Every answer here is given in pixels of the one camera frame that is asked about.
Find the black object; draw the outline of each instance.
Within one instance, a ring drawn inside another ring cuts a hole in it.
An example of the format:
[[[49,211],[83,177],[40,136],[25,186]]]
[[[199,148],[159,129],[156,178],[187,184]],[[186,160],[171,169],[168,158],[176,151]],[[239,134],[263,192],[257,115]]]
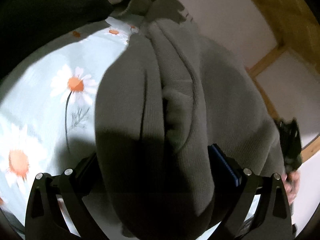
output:
[[[275,120],[275,124],[280,134],[285,171],[289,174],[302,165],[302,148],[298,123],[293,119],[290,123],[286,123],[284,120]]]
[[[43,173],[36,178],[27,206],[26,240],[108,240],[81,200],[89,194],[98,172],[97,156],[93,154],[83,159],[74,170],[67,169],[60,176]],[[62,195],[81,238],[69,232],[56,195]]]
[[[249,169],[242,170],[235,161],[230,161],[232,159],[227,158],[217,145],[210,147],[214,147],[228,161],[233,173],[241,174],[242,182],[236,187],[236,203],[209,239],[293,239],[289,203],[280,175],[275,173],[271,178],[257,176]],[[214,156],[209,155],[209,158],[211,165],[219,165],[215,163]],[[256,194],[261,196],[255,215],[243,225]]]

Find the human hand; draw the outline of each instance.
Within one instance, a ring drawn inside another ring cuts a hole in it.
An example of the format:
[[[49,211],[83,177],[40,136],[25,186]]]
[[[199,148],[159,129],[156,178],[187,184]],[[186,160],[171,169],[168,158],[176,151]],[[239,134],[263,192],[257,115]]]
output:
[[[284,184],[284,189],[287,193],[289,205],[291,205],[296,198],[299,188],[300,188],[300,172],[292,171],[288,175],[283,174],[281,176],[282,182]]]

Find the orange flower center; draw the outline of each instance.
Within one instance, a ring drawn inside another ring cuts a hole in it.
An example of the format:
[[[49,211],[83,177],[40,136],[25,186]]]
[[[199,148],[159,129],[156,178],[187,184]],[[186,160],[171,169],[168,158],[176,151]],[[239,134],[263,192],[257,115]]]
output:
[[[82,92],[84,89],[83,81],[77,77],[72,77],[68,81],[68,87],[73,92]]]
[[[119,32],[118,32],[118,31],[116,31],[116,30],[109,30],[109,33],[111,33],[111,34],[115,34],[115,35],[118,35],[118,34],[119,34]]]
[[[81,34],[79,32],[73,31],[72,35],[75,36],[76,38],[80,38]]]
[[[29,160],[22,150],[9,151],[9,170],[25,180],[29,171]]]

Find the silver bolt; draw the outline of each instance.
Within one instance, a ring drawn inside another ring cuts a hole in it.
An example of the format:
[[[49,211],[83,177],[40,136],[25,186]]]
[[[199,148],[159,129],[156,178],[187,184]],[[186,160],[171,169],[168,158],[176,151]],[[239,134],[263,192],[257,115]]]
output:
[[[279,180],[281,179],[281,176],[278,173],[273,174],[273,176],[275,177],[275,179]]]
[[[43,176],[43,174],[42,174],[42,173],[38,173],[38,174],[36,175],[36,179],[41,179],[41,178],[42,178],[42,176]]]
[[[72,169],[66,169],[66,170],[64,171],[64,174],[66,174],[67,176],[69,176],[72,172],[73,172]]]
[[[250,176],[252,174],[252,171],[249,170],[248,168],[244,168],[243,172],[244,172],[245,175],[248,175],[248,176]]]

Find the white daisy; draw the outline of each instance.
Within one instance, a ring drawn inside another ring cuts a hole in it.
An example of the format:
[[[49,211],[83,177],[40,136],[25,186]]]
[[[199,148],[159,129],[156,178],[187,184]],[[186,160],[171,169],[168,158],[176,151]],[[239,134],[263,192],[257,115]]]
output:
[[[80,32],[77,32],[77,31],[72,31],[70,34],[75,38],[81,38],[81,35],[82,35]],[[88,40],[87,38],[82,39],[79,41],[79,43],[83,43],[84,41],[87,41],[87,40]]]
[[[105,35],[118,36],[121,38],[128,37],[127,33],[125,33],[124,31],[122,31],[120,29],[114,28],[112,26],[110,26],[102,31]]]
[[[130,25],[130,30],[132,34],[139,32],[139,28],[134,25]]]
[[[51,97],[62,94],[60,102],[63,103],[67,100],[70,92],[70,103],[73,104],[77,101],[80,106],[87,103],[89,106],[92,105],[93,100],[89,94],[97,93],[97,83],[91,79],[91,75],[83,74],[83,68],[76,67],[74,74],[68,65],[64,65],[62,70],[59,70],[57,76],[52,79]]]
[[[14,124],[0,137],[0,170],[8,185],[17,183],[21,193],[28,199],[36,174],[44,172],[40,162],[47,158],[47,150],[37,138],[27,135],[28,127],[22,130]]]
[[[8,201],[6,200],[6,198],[3,196],[3,194],[0,191],[0,207],[3,206],[7,202]]]
[[[120,39],[120,41],[124,44],[124,45],[128,45],[129,44],[129,37],[123,37]]]

